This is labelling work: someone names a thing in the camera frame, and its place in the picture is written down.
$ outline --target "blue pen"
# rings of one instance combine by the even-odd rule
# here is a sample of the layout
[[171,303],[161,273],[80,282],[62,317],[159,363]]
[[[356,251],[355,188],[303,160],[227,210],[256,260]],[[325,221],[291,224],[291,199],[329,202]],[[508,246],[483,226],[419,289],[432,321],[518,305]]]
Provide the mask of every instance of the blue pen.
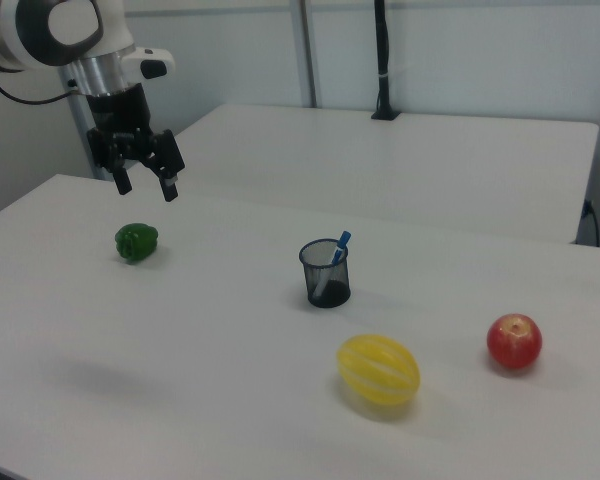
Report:
[[[336,249],[333,252],[329,265],[333,267],[334,265],[338,264],[338,262],[340,261],[340,257],[342,256],[342,253],[344,252],[344,249],[347,246],[347,243],[349,242],[350,238],[351,234],[349,232],[347,232],[346,230],[342,232],[340,240],[338,240],[338,243],[336,244]],[[333,268],[323,268],[322,270],[320,270],[320,278],[318,279],[318,285],[316,286],[312,294],[314,300],[318,300],[320,297],[322,297],[324,289],[326,288],[327,283],[329,283],[329,279],[331,278],[332,272]]]

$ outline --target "toy fruit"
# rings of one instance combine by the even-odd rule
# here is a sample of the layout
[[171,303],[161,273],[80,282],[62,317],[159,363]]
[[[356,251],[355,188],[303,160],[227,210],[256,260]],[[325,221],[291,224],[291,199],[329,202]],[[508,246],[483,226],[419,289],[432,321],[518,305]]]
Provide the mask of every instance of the toy fruit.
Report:
[[420,386],[420,370],[411,352],[381,335],[359,335],[342,344],[338,371],[367,400],[398,405],[410,400]]
[[144,223],[125,225],[116,233],[116,249],[122,258],[138,261],[147,258],[158,245],[158,230]]
[[526,315],[510,313],[491,325],[487,347],[493,359],[503,367],[524,368],[540,355],[542,334],[536,323]]

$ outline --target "yellow striped fruit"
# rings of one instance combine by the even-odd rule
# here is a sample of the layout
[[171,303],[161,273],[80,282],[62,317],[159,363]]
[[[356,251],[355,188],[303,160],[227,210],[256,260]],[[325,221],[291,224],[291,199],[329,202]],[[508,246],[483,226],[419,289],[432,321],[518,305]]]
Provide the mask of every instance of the yellow striped fruit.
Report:
[[381,335],[359,335],[342,344],[338,371],[367,400],[398,405],[410,400],[420,386],[420,370],[411,352]]

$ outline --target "black cable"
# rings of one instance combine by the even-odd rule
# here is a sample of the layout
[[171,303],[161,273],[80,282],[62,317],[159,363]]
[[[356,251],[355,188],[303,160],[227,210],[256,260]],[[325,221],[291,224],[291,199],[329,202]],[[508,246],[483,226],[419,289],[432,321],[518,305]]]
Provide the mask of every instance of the black cable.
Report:
[[598,216],[596,215],[596,211],[593,209],[593,205],[589,205],[589,211],[591,211],[591,215],[593,216],[593,225],[596,228],[596,247],[600,246],[600,229],[598,228]]
[[62,95],[58,95],[57,97],[48,98],[47,100],[23,100],[21,98],[14,97],[9,92],[5,91],[1,86],[0,93],[7,97],[9,100],[13,100],[14,102],[22,103],[24,105],[47,105],[49,103],[57,102],[59,100],[64,100],[65,98],[70,97],[71,95],[75,95],[78,92],[77,90],[71,90],[70,92],[63,93]]

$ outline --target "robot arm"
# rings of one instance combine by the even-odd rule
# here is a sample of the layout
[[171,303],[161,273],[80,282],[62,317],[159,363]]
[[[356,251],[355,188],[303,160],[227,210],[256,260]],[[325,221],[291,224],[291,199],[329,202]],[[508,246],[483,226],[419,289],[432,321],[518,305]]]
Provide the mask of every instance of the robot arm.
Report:
[[[53,23],[77,27],[83,17],[73,8],[52,16],[54,9],[85,2],[97,19],[96,30],[72,45],[62,43]],[[138,160],[156,174],[165,200],[176,198],[184,162],[170,130],[151,131],[141,85],[174,70],[171,54],[135,47],[122,0],[0,0],[0,72],[65,65],[95,120],[87,132],[94,162],[113,174],[120,194],[131,190],[125,160]]]

